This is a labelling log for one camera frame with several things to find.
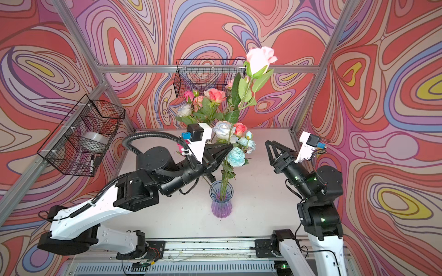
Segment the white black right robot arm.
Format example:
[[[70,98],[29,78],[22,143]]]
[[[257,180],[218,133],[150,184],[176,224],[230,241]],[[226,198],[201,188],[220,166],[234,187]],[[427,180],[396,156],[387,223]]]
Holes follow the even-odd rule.
[[[331,166],[308,171],[303,165],[325,145],[304,143],[294,151],[277,141],[265,143],[269,163],[276,174],[284,174],[286,187],[300,198],[297,204],[300,226],[308,234],[309,246],[301,245],[296,232],[273,231],[272,250],[288,263],[293,275],[312,276],[314,272],[305,256],[313,254],[318,276],[345,276],[344,233],[341,217],[334,204],[343,195],[343,176]]]

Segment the bright pink rose stem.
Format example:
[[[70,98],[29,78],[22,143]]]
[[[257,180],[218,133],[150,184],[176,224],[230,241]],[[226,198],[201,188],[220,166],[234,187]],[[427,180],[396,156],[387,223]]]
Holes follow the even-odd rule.
[[[184,96],[184,98],[185,98],[185,101],[186,101],[187,103],[189,103],[189,104],[193,102],[193,99],[194,99],[194,97],[195,97],[193,91],[190,91],[190,90],[184,92],[184,93],[183,93],[183,96]]]

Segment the pale blue rose stem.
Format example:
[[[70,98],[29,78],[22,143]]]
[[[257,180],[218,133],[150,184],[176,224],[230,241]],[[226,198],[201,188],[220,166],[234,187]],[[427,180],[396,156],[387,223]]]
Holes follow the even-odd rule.
[[[198,121],[192,116],[192,106],[185,103],[177,109],[176,120],[186,125],[197,124]]]

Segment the purple blue glass vase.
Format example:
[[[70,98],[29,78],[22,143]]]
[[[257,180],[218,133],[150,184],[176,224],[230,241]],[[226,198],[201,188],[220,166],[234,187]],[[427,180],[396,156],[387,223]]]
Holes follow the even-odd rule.
[[[209,195],[212,200],[211,211],[215,217],[223,219],[231,215],[234,189],[230,183],[224,187],[221,180],[213,182]]]

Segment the magenta rose stem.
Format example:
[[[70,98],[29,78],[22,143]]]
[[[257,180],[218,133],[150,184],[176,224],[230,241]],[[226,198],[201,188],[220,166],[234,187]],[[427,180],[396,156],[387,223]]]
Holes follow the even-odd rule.
[[[178,153],[182,156],[184,156],[184,147],[181,144],[178,144]]]

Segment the light blue rose stem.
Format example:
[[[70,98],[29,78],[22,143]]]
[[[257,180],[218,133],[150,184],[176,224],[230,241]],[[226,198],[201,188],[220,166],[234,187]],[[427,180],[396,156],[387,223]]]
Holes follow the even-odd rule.
[[[231,144],[234,144],[239,140],[235,135],[236,127],[227,121],[217,122],[212,131],[219,140],[225,140]]]

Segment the red pink rose stem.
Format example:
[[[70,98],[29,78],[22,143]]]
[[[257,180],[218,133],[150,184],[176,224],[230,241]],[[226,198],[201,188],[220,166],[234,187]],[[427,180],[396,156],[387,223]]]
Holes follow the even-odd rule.
[[[243,135],[248,131],[247,126],[240,122],[234,124],[234,128],[235,128],[234,135],[239,138],[243,137]]]

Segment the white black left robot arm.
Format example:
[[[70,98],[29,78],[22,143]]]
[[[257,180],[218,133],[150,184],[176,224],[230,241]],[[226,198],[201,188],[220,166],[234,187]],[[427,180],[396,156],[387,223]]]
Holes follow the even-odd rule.
[[[38,249],[64,256],[108,250],[118,259],[143,257],[148,250],[144,232],[116,231],[104,222],[156,205],[160,195],[170,197],[200,177],[211,176],[232,149],[228,144],[207,146],[195,168],[187,161],[176,163],[161,146],[137,155],[136,171],[110,181],[93,199],[71,208],[53,206],[48,213],[51,228],[41,235]]]

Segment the pale pink rose stem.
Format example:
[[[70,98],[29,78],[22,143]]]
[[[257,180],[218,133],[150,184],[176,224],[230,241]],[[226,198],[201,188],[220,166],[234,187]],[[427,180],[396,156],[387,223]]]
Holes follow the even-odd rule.
[[[245,107],[244,109],[257,105],[256,94],[270,80],[274,70],[269,67],[276,61],[275,50],[270,47],[253,48],[248,51],[244,63],[246,75],[242,77],[240,74],[237,74],[234,77],[234,84],[240,85],[239,95]],[[238,123],[241,111],[235,107],[230,109],[227,103],[227,109],[223,115],[224,121],[232,125]]]

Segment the small pink bud rose stem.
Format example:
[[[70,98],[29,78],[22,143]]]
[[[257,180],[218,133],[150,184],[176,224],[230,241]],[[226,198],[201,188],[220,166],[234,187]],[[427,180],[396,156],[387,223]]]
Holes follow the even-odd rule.
[[[238,110],[243,110],[245,107],[243,106],[243,102],[239,95],[240,85],[235,85],[234,79],[231,79],[228,81],[225,89],[229,108],[231,109],[231,107],[235,107]]]

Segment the coral pink rose stem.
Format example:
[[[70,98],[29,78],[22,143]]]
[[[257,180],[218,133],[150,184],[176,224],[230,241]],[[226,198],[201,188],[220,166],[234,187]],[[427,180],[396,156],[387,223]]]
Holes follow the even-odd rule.
[[[203,106],[204,111],[207,111],[207,119],[212,121],[215,119],[215,114],[218,106],[227,98],[226,93],[215,88],[204,91],[204,97],[210,101],[208,107]]]

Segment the turquoise spray rose stem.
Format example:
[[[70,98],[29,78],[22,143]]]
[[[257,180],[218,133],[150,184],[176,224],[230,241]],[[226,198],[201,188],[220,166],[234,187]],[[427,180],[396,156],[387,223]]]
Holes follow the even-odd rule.
[[[243,137],[239,138],[234,144],[233,149],[227,154],[222,163],[222,184],[219,192],[221,200],[226,200],[229,180],[236,177],[234,169],[242,167],[249,163],[247,154],[251,154],[256,149],[256,143],[253,140],[251,131],[247,131]]]

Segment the pink spray rose stem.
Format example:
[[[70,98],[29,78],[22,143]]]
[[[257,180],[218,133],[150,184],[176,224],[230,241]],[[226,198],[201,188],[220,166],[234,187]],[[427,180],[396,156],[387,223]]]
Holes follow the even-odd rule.
[[[193,91],[194,98],[192,100],[193,112],[196,113],[203,108],[204,94],[201,94],[197,90]]]

